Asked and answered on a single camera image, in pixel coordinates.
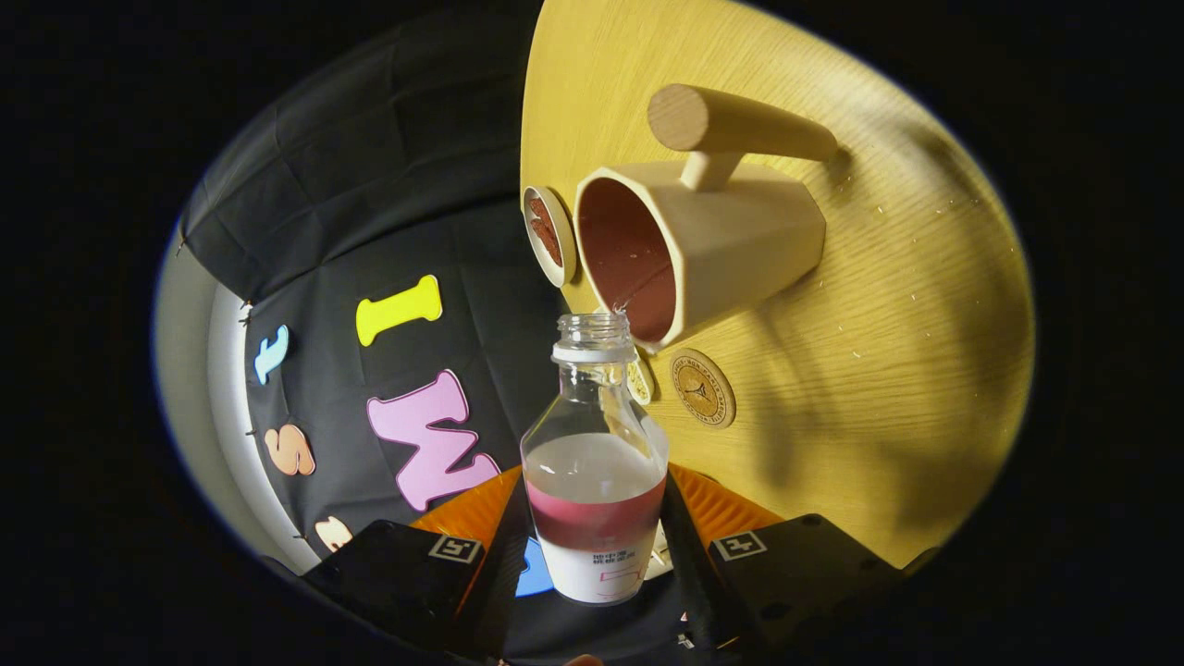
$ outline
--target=white wall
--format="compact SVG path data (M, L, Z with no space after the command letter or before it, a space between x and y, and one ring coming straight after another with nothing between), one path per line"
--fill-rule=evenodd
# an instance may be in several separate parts
M174 233L172 248L179 238ZM246 546L297 574L320 562L263 469L246 408L242 301L188 250L169 251L155 303L154 357L176 448L206 500Z

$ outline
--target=mug handle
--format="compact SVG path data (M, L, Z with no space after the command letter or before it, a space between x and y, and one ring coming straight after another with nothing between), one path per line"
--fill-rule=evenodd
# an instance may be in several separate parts
M719 90L674 83L650 97L650 132L673 151L688 151L682 182L722 190L745 153L825 160L838 141L825 127L784 109Z

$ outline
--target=wooden table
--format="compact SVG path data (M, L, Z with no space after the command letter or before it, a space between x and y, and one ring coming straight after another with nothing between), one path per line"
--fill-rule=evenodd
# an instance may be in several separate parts
M548 0L522 117L522 185L683 159L650 134L668 83L715 88L829 127L825 164L748 155L809 187L822 264L761 306L650 359L671 459L790 518L819 512L894 565L940 545L989 489L1023 416L1034 312L1012 224L940 122L839 49L725 0ZM580 271L573 312L597 307ZM674 351L720 366L735 423L712 430L670 390Z

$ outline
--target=bottle mouth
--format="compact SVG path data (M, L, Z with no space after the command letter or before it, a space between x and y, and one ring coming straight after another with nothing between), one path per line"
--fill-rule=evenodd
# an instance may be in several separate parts
M565 314L559 318L554 360L628 363L637 354L624 312Z
M559 318L556 328L565 340L609 341L623 335L629 337L629 316L624 312L565 314Z

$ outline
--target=beige mug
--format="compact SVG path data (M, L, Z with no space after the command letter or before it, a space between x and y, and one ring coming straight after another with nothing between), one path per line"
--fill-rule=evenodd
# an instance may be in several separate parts
M753 100L674 84L649 122L687 162L601 167L575 190L580 263L650 353L785 289L822 260L826 220L806 187L745 153L825 160L825 127Z

